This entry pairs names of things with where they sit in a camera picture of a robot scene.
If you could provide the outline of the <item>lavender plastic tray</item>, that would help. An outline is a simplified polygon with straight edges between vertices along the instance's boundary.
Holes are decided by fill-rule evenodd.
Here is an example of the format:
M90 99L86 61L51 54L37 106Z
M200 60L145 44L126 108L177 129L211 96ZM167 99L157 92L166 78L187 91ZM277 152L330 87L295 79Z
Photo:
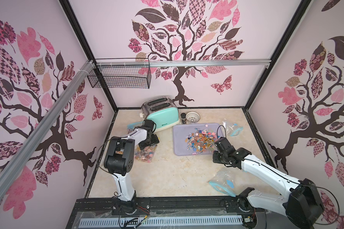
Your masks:
M215 151L215 142L225 137L218 123L184 124L173 127L174 154L177 156L209 155Z

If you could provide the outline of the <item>white sink strainer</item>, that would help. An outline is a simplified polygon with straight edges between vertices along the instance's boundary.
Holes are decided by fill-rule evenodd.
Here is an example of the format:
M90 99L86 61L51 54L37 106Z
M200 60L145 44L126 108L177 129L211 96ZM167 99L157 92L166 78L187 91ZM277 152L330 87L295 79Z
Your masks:
M186 120L190 123L197 123L200 120L200 115L195 111L186 113Z

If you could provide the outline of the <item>aluminium rail left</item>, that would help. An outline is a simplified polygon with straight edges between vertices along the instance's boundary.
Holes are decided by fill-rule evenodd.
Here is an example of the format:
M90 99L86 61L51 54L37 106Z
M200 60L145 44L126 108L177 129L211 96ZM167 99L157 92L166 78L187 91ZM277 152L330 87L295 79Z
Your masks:
M83 80L88 76L94 67L94 61L92 60L87 60L84 63L84 65L76 73L75 78L68 84L67 89L62 92L51 109L39 122L39 125L25 140L18 153L12 157L8 165L0 173L0 201L13 184L14 180L19 176L21 170L29 161L31 155L36 151L37 147L49 132L56 119L60 116L61 112L64 110L66 104L70 101L77 88L81 85Z

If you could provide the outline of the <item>candy bag near toaster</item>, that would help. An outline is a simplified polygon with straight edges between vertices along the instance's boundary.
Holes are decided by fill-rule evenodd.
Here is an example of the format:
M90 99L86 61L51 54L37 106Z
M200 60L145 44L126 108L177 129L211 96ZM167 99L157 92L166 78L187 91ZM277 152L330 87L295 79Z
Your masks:
M143 121L142 122L136 122L136 123L132 123L127 125L127 131L128 131L128 135L131 135L132 133L134 133L138 128L140 128L143 125Z

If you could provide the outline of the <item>candy bag blue zip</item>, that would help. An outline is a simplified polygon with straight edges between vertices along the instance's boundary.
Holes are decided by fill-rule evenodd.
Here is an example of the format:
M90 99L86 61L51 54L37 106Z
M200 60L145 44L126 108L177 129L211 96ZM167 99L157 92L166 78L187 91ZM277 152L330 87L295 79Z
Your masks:
M217 192L226 196L236 197L244 190L240 170L223 167L208 184Z
M226 130L226 135L228 136L237 136L243 130L243 127L239 126L236 123L231 123L227 119L223 119L222 124Z

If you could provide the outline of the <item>black base frame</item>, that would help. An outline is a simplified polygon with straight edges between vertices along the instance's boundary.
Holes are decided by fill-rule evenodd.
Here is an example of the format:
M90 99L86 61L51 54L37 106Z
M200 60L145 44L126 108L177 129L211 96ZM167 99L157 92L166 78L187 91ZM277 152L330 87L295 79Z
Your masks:
M250 212L242 212L236 206L236 198L231 196L136 197L137 209L132 214L128 214L119 208L116 197L83 198L76 201L66 228L78 229L77 226L81 219L233 215L241 216L243 218L243 224L194 227L200 229L289 228L287 223L291 221L281 214L259 208Z

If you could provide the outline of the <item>aluminium rail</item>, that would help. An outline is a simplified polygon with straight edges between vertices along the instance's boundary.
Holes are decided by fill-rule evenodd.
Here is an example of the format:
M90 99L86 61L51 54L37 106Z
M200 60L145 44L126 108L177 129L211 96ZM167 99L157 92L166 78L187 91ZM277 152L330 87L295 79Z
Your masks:
M94 61L92 60L87 60L84 63L84 65L76 73L75 78L68 84L67 89L62 92L51 109L39 122L39 125L25 140L18 153L12 157L8 165L0 173L0 201L13 184L14 180L19 176L21 170L29 161L31 155L36 151L37 147L49 132L56 119L60 116L61 112L64 110L66 104L70 101L77 88L81 85L83 80L88 76L94 67Z
M125 59L118 62L111 62L112 59L106 59L101 62L101 59L97 60L96 66L104 67L104 66L132 66L132 67L205 67L205 66L245 66L245 65L264 65L269 66L271 60L269 59L237 59L237 60L208 60L208 61L128 61L126 62Z

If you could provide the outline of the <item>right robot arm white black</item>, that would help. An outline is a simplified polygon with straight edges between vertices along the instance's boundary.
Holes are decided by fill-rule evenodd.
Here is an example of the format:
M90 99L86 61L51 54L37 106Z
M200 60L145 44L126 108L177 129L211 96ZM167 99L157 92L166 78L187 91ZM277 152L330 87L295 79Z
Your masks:
M242 212L257 208L269 210L286 216L300 229L312 229L324 213L320 187L311 180L300 180L284 174L258 159L250 151L244 148L235 149L225 137L220 137L215 145L217 149L213 152L214 163L255 175L278 192L273 195L251 187L246 188L236 198L236 206Z

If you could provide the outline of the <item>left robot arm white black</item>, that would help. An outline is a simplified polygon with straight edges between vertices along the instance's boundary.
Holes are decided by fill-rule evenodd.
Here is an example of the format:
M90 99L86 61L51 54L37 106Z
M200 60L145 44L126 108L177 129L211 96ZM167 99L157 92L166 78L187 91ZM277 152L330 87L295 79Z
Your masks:
M134 164L135 147L141 150L159 143L156 134L156 124L149 119L142 122L142 125L125 136L113 136L105 142L108 147L103 167L106 172L114 177L118 199L117 205L121 210L132 214L137 209L136 191L132 185L129 175Z

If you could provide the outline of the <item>candy bag blue zip front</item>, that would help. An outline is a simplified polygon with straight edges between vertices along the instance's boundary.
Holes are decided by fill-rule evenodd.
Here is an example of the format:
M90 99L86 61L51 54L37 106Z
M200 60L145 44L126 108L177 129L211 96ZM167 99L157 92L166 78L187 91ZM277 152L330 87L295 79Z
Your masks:
M226 135L228 136L237 136L243 130L243 127L239 126L236 123L231 123L227 119L223 119L222 124L226 130Z

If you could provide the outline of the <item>aluminium rail back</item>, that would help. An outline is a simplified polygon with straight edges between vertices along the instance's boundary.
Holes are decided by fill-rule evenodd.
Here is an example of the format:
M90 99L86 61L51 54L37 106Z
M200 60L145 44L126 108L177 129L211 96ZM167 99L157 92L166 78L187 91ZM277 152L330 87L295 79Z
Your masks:
M205 66L245 66L245 65L264 65L269 66L271 60L269 59L237 59L237 60L208 60L208 61L128 61L126 62L125 59L118 62L111 62L112 59L106 59L101 62L101 59L97 60L96 66L104 67L104 66L132 66L132 67L205 67Z

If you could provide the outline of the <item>mint green toaster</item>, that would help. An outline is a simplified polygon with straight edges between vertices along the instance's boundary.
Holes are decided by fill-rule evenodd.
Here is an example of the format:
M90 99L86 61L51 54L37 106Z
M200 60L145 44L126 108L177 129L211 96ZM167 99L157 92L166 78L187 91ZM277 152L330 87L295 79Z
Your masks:
M156 124L155 132L171 128L181 123L178 108L167 96L160 96L142 104L143 119Z

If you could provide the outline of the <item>pile of candies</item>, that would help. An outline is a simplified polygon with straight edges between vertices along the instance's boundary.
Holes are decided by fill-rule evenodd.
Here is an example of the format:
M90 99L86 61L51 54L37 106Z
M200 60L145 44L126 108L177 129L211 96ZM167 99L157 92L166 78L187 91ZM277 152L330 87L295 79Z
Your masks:
M188 154L201 155L213 153L216 150L215 142L219 137L220 134L213 130L195 128L195 131L190 133L185 139Z

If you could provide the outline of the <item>small dark spice jar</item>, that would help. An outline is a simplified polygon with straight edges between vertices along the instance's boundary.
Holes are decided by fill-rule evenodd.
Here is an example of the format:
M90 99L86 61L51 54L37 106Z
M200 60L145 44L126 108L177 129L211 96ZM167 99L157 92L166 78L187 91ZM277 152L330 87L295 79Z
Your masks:
M181 113L181 123L185 125L187 123L186 113Z

